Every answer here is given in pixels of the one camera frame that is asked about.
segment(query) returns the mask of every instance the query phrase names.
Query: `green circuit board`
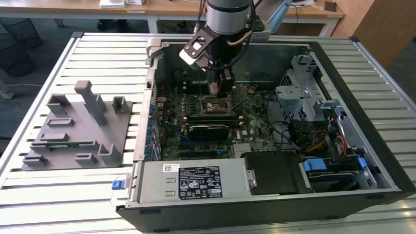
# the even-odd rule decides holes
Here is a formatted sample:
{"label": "green circuit board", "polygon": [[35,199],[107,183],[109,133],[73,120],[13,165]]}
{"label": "green circuit board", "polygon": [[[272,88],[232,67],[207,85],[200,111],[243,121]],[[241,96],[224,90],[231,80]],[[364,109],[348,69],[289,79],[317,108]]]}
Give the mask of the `green circuit board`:
{"label": "green circuit board", "polygon": [[[265,94],[256,85],[240,84],[228,97],[187,95],[173,90],[159,105],[161,119],[161,160],[204,159],[205,157],[181,157],[187,152],[216,152],[216,158],[235,158],[235,148],[241,146],[249,151],[275,151],[277,149],[272,130],[265,122]],[[228,139],[220,142],[189,142],[188,125],[184,117],[211,115],[239,116],[239,127],[229,128]]]}

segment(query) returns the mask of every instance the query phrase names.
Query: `chair leg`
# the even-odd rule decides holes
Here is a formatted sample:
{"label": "chair leg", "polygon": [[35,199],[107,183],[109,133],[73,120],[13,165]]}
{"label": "chair leg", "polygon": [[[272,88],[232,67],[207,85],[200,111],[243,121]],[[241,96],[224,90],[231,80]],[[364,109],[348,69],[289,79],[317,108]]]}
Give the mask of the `chair leg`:
{"label": "chair leg", "polygon": [[53,19],[53,20],[55,20],[56,26],[61,28],[64,26],[64,19]]}

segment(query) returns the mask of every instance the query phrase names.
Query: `sticker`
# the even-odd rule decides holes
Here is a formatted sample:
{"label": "sticker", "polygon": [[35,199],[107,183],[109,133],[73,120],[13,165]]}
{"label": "sticker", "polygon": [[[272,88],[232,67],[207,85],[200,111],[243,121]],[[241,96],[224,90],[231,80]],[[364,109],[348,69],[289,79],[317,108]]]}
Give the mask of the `sticker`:
{"label": "sticker", "polygon": [[220,167],[180,168],[179,187],[181,200],[223,197]]}
{"label": "sticker", "polygon": [[179,172],[180,171],[180,164],[164,164],[163,165],[163,172]]}
{"label": "sticker", "polygon": [[144,14],[144,11],[127,11],[128,13],[139,13],[139,14]]}

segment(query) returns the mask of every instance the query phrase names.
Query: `power supply label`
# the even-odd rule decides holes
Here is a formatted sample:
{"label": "power supply label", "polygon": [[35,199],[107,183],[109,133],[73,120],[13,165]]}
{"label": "power supply label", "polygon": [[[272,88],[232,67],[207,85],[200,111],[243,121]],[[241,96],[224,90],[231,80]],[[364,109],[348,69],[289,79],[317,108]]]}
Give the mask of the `power supply label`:
{"label": "power supply label", "polygon": [[179,172],[181,200],[223,197],[220,167],[187,167]]}

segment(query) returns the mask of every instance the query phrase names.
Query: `slotted metal table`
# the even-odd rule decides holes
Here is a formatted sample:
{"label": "slotted metal table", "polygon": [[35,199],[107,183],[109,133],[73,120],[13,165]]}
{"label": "slotted metal table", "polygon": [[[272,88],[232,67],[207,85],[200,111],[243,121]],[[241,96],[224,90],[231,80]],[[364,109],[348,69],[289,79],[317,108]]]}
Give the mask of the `slotted metal table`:
{"label": "slotted metal table", "polygon": [[[9,146],[0,159],[1,233],[140,233],[115,212],[127,191],[111,183],[132,172],[143,91],[148,73],[151,38],[191,39],[191,35],[85,33],[71,38]],[[348,38],[273,37],[285,41],[317,41],[372,120],[412,181],[416,181],[416,106],[359,42]],[[73,91],[77,80],[89,80],[103,100],[123,95],[133,102],[123,167],[57,171],[21,171],[49,109],[51,94],[81,101]],[[332,98],[336,94],[324,80]],[[185,231],[181,233],[415,233],[416,195],[375,206],[344,219]]]}

